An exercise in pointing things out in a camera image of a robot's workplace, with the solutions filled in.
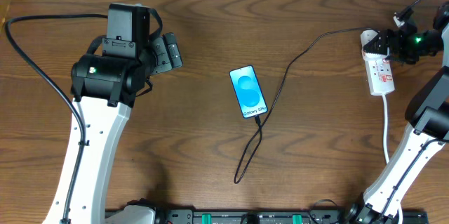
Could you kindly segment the blue Galaxy smartphone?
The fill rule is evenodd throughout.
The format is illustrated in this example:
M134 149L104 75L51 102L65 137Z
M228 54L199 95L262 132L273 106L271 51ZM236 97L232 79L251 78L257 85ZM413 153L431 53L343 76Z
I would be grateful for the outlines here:
M229 72L243 118L259 116L268 111L262 89L252 65Z

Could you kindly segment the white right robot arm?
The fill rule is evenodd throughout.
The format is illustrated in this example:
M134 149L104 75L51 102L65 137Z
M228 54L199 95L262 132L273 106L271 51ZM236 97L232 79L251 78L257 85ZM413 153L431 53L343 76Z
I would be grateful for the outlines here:
M344 223L395 223L401 200L426 163L448 143L448 4L438 7L433 28L419 33L405 8L394 16L396 31L364 31L362 57L370 77L387 79L391 61L414 65L422 56L442 52L441 69L407 106L407 125L395 153L377 180L344 217Z

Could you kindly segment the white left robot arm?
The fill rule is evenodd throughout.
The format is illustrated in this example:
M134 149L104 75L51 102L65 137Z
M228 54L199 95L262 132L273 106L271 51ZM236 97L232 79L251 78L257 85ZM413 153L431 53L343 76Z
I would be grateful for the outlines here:
M111 4L107 33L93 40L71 71L75 115L67 153L45 223L164 223L136 202L106 215L116 149L135 99L152 90L150 77L182 66L173 33L153 8Z

